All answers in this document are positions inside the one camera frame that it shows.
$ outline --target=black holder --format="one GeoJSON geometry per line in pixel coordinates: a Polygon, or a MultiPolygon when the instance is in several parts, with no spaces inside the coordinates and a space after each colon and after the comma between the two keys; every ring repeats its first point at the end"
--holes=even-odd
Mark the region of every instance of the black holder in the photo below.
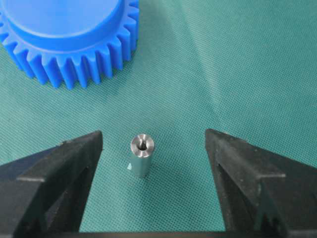
{"type": "Polygon", "coordinates": [[[206,131],[225,232],[78,233],[101,132],[0,166],[0,238],[313,238],[317,169],[206,131]]]}

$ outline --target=cylindrical spacer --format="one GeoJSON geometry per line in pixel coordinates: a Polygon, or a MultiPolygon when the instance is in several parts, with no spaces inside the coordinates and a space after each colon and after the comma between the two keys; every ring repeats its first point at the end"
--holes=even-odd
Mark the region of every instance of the cylindrical spacer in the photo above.
{"type": "Polygon", "coordinates": [[[140,134],[131,141],[131,151],[131,171],[143,178],[150,171],[154,141],[149,135],[140,134]]]}

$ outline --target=gear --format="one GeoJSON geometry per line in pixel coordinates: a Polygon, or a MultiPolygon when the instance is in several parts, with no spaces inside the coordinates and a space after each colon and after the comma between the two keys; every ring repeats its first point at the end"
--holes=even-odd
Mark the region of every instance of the gear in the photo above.
{"type": "Polygon", "coordinates": [[[112,77],[136,49],[138,0],[0,0],[0,40],[17,66],[41,84],[112,77]]]}

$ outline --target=small metal part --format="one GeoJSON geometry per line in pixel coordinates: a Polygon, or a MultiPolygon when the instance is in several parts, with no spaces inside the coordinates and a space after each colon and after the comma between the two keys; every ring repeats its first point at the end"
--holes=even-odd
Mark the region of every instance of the small metal part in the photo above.
{"type": "Polygon", "coordinates": [[[154,141],[149,135],[140,134],[131,141],[131,171],[144,178],[150,171],[154,141]]]}

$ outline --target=green cloth background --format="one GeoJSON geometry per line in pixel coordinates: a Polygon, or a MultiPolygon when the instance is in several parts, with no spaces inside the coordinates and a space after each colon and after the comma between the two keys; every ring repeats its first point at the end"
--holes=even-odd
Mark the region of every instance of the green cloth background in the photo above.
{"type": "Polygon", "coordinates": [[[205,129],[317,166],[316,9],[316,0],[140,0],[132,61],[71,91],[27,78],[1,48],[0,162],[99,129],[82,231],[223,230],[205,129]],[[142,132],[156,143],[146,179],[127,170],[142,132]]]}

